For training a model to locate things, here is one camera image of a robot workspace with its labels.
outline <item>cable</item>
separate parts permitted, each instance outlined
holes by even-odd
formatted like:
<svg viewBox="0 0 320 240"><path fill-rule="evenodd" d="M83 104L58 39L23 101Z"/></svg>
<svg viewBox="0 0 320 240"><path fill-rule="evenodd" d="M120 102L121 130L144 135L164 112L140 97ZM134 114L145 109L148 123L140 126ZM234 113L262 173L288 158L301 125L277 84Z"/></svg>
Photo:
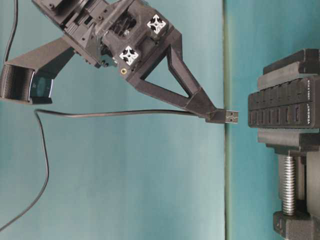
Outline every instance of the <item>cable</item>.
<svg viewBox="0 0 320 240"><path fill-rule="evenodd" d="M18 25L18 0L14 0L14 22L13 27L10 35L9 42L7 44L6 50L5 50L5 57L4 62L8 60L9 53L11 50L11 46L16 34ZM7 227L9 227L11 224L16 222L19 218L21 218L23 215L25 215L41 198L43 193L46 190L46 187L49 182L49 176L50 176L50 168L49 168L49 159L48 159L48 152L47 152L47 146L46 146L46 138L44 133L44 127L42 125L39 113L41 114L47 114L57 117L63 117L63 118L72 118L72 119L83 119L83 118L102 118L102 117L116 117L116 116L130 116L130 115L147 115L147 114L171 114L171 115L185 115L185 116L194 116L191 112L188 111L178 111L178 110L134 110L134 111L119 111L119 112L101 112L101 113L83 113L83 114L73 114L73 113L63 113L63 112L57 112L57 111L50 111L50 110L44 110L44 109L36 109L34 110L34 114L40 129L41 134L41 143L42 143L42 150L44 153L44 159L45 159L45 180L44 184L39 192L39 194L36 196L36 198L32 201L32 203L21 213L19 213L15 218L13 218L11 221L6 223L4 226L0 228L0 233L5 230Z"/></svg>
<svg viewBox="0 0 320 240"><path fill-rule="evenodd" d="M9 38L8 44L5 49L3 64L5 64L5 62L8 61L11 46L12 46L12 43L13 43L15 35L16 35L17 26L18 26L18 10L19 10L18 0L14 0L14 20L13 20L10 38Z"/></svg>

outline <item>usb port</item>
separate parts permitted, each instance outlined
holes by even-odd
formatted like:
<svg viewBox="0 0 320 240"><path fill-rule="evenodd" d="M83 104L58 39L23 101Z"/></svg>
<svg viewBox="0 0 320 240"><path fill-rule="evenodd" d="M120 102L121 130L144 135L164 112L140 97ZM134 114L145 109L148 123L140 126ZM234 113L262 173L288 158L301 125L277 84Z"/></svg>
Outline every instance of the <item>usb port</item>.
<svg viewBox="0 0 320 240"><path fill-rule="evenodd" d="M296 106L295 107L295 114L294 114L294 120L296 122L299 122L300 121L300 107L299 106Z"/></svg>
<svg viewBox="0 0 320 240"><path fill-rule="evenodd" d="M276 117L276 123L279 124L280 123L280 110L279 110L279 108L277 108L277 110L275 111L275 117Z"/></svg>
<svg viewBox="0 0 320 240"><path fill-rule="evenodd" d="M290 116L289 116L289 107L287 107L285 109L285 122L288 124L290 120Z"/></svg>

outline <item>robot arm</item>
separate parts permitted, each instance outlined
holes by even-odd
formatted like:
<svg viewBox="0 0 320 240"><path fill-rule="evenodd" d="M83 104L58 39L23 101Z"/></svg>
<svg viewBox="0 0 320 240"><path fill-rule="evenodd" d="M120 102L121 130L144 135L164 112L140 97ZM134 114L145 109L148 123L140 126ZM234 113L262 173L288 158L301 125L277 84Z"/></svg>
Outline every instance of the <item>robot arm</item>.
<svg viewBox="0 0 320 240"><path fill-rule="evenodd" d="M214 106L183 62L182 34L144 0L120 0L113 4L104 0L32 2L64 36L6 62L0 83L1 98L27 104L51 103L52 79L77 53L96 68L117 67L119 74L139 92L209 123L238 122L237 112ZM165 57L170 72L188 97L146 81Z"/></svg>

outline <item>screw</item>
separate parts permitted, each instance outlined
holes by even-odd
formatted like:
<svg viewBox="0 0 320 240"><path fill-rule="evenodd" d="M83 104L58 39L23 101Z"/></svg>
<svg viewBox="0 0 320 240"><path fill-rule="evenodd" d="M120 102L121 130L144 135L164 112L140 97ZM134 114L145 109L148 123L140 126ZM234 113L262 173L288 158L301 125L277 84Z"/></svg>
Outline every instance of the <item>screw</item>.
<svg viewBox="0 0 320 240"><path fill-rule="evenodd" d="M126 75L126 74L127 74L127 72L128 72L128 71L127 71L127 69L125 69L125 68L122 68L122 69L121 69L121 73L122 73L122 75Z"/></svg>
<svg viewBox="0 0 320 240"><path fill-rule="evenodd" d="M284 158L282 211L286 216L296 214L296 162L292 156Z"/></svg>

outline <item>metal lead screw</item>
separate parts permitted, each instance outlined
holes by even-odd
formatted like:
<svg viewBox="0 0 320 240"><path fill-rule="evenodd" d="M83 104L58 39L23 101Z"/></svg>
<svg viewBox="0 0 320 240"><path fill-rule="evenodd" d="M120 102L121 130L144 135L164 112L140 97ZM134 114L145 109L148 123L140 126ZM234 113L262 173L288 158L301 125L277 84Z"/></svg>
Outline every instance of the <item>metal lead screw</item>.
<svg viewBox="0 0 320 240"><path fill-rule="evenodd" d="M284 215L296 214L296 162L292 156L284 158L283 200L282 211Z"/></svg>

